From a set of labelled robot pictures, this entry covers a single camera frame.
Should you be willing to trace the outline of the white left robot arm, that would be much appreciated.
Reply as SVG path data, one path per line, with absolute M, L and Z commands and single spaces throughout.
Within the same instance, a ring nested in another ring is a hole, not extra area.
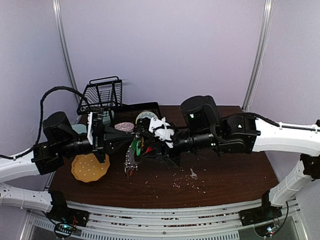
M 27 176 L 46 175 L 62 167 L 65 159 L 72 159 L 74 177 L 85 183 L 104 176 L 110 166 L 109 156 L 134 135 L 104 126 L 101 115 L 91 112 L 88 129 L 76 132 L 63 111 L 51 114 L 42 122 L 40 130 L 45 142 L 14 156 L 0 158 L 0 204 L 49 213 L 61 222 L 72 218 L 65 197 L 60 191 L 32 191 L 12 187 L 8 181 Z

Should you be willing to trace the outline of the red handled keyring with keys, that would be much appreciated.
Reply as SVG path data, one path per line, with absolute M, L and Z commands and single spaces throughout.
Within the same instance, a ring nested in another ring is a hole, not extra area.
M 144 144 L 144 138 L 142 137 L 142 135 L 140 133 L 135 133 L 134 134 L 134 138 L 133 140 L 141 140 L 141 153 L 139 156 L 141 156 L 144 153 L 150 153 L 152 150 L 154 150 L 154 147 L 152 146 L 145 146 Z M 136 162 L 135 157 L 139 157 L 137 156 L 132 150 L 132 142 L 129 145 L 126 154 L 125 154 L 125 161 L 124 161 L 124 173 L 127 177 L 127 179 L 129 179 L 130 176 L 132 176 L 132 174 L 134 173 L 134 171 L 136 171 L 138 169 L 138 162 Z

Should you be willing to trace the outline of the green tagged key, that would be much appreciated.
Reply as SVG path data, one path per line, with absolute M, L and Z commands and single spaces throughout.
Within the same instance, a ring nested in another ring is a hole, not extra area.
M 131 150 L 137 155 L 139 156 L 141 154 L 142 151 L 142 141 L 139 139 L 135 139 L 133 140 L 132 144 L 131 144 Z

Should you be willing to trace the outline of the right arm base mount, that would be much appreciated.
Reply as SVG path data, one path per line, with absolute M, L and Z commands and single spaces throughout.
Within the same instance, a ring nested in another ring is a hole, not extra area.
M 244 209 L 238 212 L 242 226 L 254 225 L 266 221 L 273 220 L 273 227 L 271 225 L 266 226 L 263 229 L 262 226 L 255 229 L 255 232 L 260 237 L 271 238 L 276 235 L 285 225 L 289 216 L 289 203 L 285 202 L 286 214 L 282 223 L 280 223 L 279 217 L 282 216 L 282 206 L 272 206 L 270 201 L 270 190 L 267 190 L 261 197 L 261 206 Z

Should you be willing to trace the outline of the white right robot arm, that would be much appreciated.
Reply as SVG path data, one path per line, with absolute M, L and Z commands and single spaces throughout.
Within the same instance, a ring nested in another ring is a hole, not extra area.
M 154 140 L 147 157 L 176 163 L 182 153 L 213 150 L 220 154 L 250 154 L 265 151 L 298 153 L 293 170 L 261 198 L 259 220 L 268 220 L 276 209 L 320 177 L 320 126 L 276 122 L 257 113 L 240 112 L 221 117 L 213 97 L 196 95 L 179 107 L 186 125 L 176 127 L 165 118 L 138 117 L 142 134 Z

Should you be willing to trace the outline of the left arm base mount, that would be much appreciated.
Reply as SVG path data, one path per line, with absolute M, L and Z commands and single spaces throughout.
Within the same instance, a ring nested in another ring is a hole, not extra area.
M 54 225 L 53 233 L 61 240 L 69 238 L 77 227 L 86 227 L 90 213 L 85 210 L 68 207 L 62 192 L 48 191 L 52 208 L 45 212 L 45 217 Z

